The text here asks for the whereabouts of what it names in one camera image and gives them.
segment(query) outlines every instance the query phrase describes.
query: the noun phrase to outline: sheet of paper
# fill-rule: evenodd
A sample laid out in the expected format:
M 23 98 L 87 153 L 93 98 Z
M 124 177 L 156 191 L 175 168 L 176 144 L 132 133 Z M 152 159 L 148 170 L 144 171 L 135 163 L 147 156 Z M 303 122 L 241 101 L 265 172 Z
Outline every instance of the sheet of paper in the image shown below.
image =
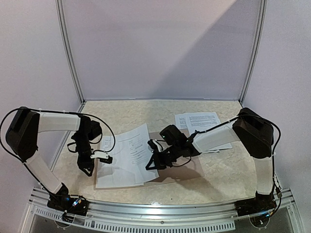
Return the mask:
M 176 114 L 175 115 L 175 125 L 180 130 L 187 128 L 185 117 L 186 116 L 184 114 Z
M 96 188 L 131 187 L 143 185 L 159 177 L 157 170 L 147 171 L 152 152 L 148 149 L 149 133 L 147 124 L 129 132 L 115 136 L 116 145 L 109 152 L 113 157 L 112 164 L 98 163 Z M 109 150 L 113 137 L 102 139 L 101 149 Z
M 185 117 L 189 134 L 194 133 L 195 130 L 204 131 L 210 129 L 221 123 L 216 113 L 185 113 L 183 115 Z M 217 151 L 231 148 L 231 144 L 227 143 L 222 146 L 212 148 L 209 151 Z

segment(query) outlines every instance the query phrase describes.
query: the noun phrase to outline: black cable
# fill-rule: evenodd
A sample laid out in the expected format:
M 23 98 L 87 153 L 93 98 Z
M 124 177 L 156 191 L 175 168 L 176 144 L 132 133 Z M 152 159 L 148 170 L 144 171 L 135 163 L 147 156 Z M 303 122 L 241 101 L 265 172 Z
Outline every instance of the black cable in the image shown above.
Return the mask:
M 103 133 L 101 133 L 101 138 L 97 142 L 89 142 L 89 143 L 90 144 L 98 144 L 101 142 L 102 138 L 103 138 Z
M 110 150 L 107 150 L 107 151 L 100 150 L 100 151 L 101 151 L 101 152 L 105 152 L 105 153 L 111 152 L 111 151 L 113 150 L 113 148 L 115 147 L 115 145 L 116 145 L 116 137 L 115 137 L 114 133 L 112 132 L 112 129 L 109 127 L 109 125 L 107 125 L 106 122 L 104 122 L 102 119 L 100 119 L 100 118 L 97 117 L 97 116 L 94 116 L 94 115 L 91 115 L 91 114 L 86 114 L 86 113 L 82 113 L 82 115 L 85 115 L 85 116 L 88 116 L 88 117 L 93 117 L 93 118 L 95 118 L 95 119 L 98 119 L 98 120 L 99 120 L 100 122 L 102 122 L 105 126 L 107 126 L 107 128 L 110 130 L 110 132 L 111 132 L 111 134 L 112 134 L 112 137 L 113 137 L 113 145 L 112 145 L 112 148 L 111 148 Z
M 10 152 L 5 146 L 4 146 L 4 144 L 3 144 L 3 142 L 2 142 L 2 139 L 1 139 L 1 130 L 2 130 L 2 126 L 3 126 L 3 123 L 4 123 L 4 121 L 8 118 L 8 116 L 11 114 L 11 113 L 13 113 L 13 112 L 16 112 L 16 111 L 18 111 L 18 110 L 24 110 L 25 108 L 16 108 L 16 109 L 13 109 L 13 110 L 11 110 L 10 112 L 8 112 L 5 116 L 4 116 L 4 118 L 2 119 L 2 121 L 1 121 L 1 124 L 0 124 L 0 144 L 1 144 L 1 146 L 2 146 L 2 148 L 8 153 L 8 154 L 10 154 L 10 155 L 12 155 L 14 158 L 16 158 L 16 159 L 18 159 L 19 161 L 21 161 L 22 163 L 23 163 L 23 165 L 26 167 L 26 169 L 29 171 L 29 173 L 35 178 L 35 180 L 37 180 L 38 181 L 38 183 L 48 192 L 48 194 L 50 194 L 52 197 L 56 197 L 56 196 L 58 196 L 58 197 L 65 197 L 65 198 L 67 198 L 67 197 L 70 197 L 70 195 L 58 195 L 58 194 L 54 194 L 54 193 L 52 193 L 50 190 L 48 190 L 41 182 L 40 182 L 40 180 L 30 171 L 30 169 L 28 168 L 28 166 L 26 165 L 26 161 L 23 161 L 21 158 L 19 158 L 17 155 L 15 155 L 15 154 L 13 154 L 12 152 Z M 96 119 L 98 119 L 99 121 L 101 121 L 104 125 L 106 125 L 107 126 L 107 128 L 110 130 L 110 132 L 112 133 L 112 135 L 113 135 L 113 138 L 114 138 L 114 144 L 113 144 L 113 146 L 112 146 L 112 148 L 111 148 L 111 150 L 109 150 L 109 151 L 107 151 L 107 152 L 110 152 L 110 151 L 112 151 L 112 149 L 114 148 L 114 146 L 115 146 L 115 136 L 114 136 L 114 134 L 113 134 L 113 132 L 112 132 L 112 130 L 111 130 L 111 128 L 103 121 L 103 120 L 101 120 L 99 117 L 97 117 L 97 116 L 93 116 L 93 115 L 91 115 L 91 114 L 83 114 L 83 113 L 74 113 L 74 112 L 60 112 L 60 111 L 52 111 L 52 110 L 38 110 L 38 109 L 31 109 L 31 108 L 28 108 L 28 110 L 30 110 L 30 111 L 35 111 L 35 112 L 43 112 L 43 113 L 59 113 L 59 114 L 71 114 L 71 115 L 85 115 L 85 116 L 90 116 L 90 117 L 93 117 L 93 118 L 96 118 Z
M 276 209 L 274 209 L 274 211 L 272 211 L 272 213 L 270 214 L 270 216 L 269 217 L 272 217 L 273 215 L 275 215 L 276 214 L 276 212 L 278 211 L 278 209 L 280 208 L 280 206 L 281 206 L 281 203 L 282 203 L 282 197 L 279 199 L 279 202 L 278 202 L 278 206 L 277 206 L 277 208 Z
M 186 165 L 186 164 L 190 163 L 190 161 L 191 161 L 191 157 L 190 157 L 190 159 L 189 159 L 188 161 L 186 161 L 184 164 L 178 165 L 178 166 L 174 166 L 174 165 L 173 165 L 173 167 L 180 167 L 180 166 Z
M 1 144 L 2 148 L 3 148 L 8 154 L 12 155 L 14 158 L 20 160 L 20 161 L 23 163 L 24 161 L 23 161 L 21 158 L 19 158 L 18 156 L 16 156 L 15 154 L 13 154 L 12 152 L 10 152 L 10 151 L 4 146 L 4 144 L 2 143 L 2 140 L 1 140 L 1 128 L 2 128 L 2 125 L 3 125 L 4 121 L 5 121 L 5 119 L 7 119 L 7 117 L 8 117 L 11 113 L 13 113 L 13 112 L 15 112 L 15 111 L 18 111 L 19 109 L 20 109 L 20 108 L 16 108 L 16 109 L 11 110 L 11 111 L 8 112 L 8 113 L 4 116 L 4 118 L 2 119 L 1 124 L 0 124 L 0 144 Z
M 217 128 L 223 126 L 223 125 L 226 125 L 226 124 L 228 124 L 228 123 L 230 123 L 230 122 L 232 122 L 232 121 L 234 121 L 234 120 L 236 120 L 236 119 L 240 119 L 240 118 L 243 118 L 243 117 L 253 117 L 253 118 L 261 119 L 261 120 L 263 120 L 263 121 L 266 121 L 266 122 L 270 123 L 271 125 L 273 125 L 273 126 L 277 129 L 277 131 L 278 131 L 278 138 L 277 138 L 276 142 L 274 143 L 274 146 L 273 146 L 273 149 L 272 149 L 272 155 L 273 155 L 274 152 L 275 152 L 276 146 L 277 146 L 278 142 L 279 142 L 280 139 L 281 139 L 281 130 L 280 130 L 280 128 L 279 128 L 275 123 L 273 123 L 273 122 L 271 122 L 271 121 L 269 121 L 269 120 L 267 120 L 267 119 L 265 119 L 265 118 L 263 118 L 263 117 L 261 117 L 261 116 L 256 116 L 256 115 L 252 115 L 252 114 L 245 114 L 245 115 L 241 115 L 241 116 L 236 116 L 236 117 L 234 117 L 234 118 L 232 118 L 232 119 L 230 119 L 230 120 L 228 120 L 228 121 L 225 121 L 225 122 L 223 122 L 223 123 L 221 123 L 221 124 L 219 124 L 219 125 L 216 125 L 216 126 L 210 128 L 210 129 L 208 129 L 208 130 L 205 130 L 205 131 L 196 131 L 195 133 L 207 133 L 207 132 L 209 132 L 209 131 L 212 131 L 212 130 L 214 130 L 214 129 L 217 129 Z

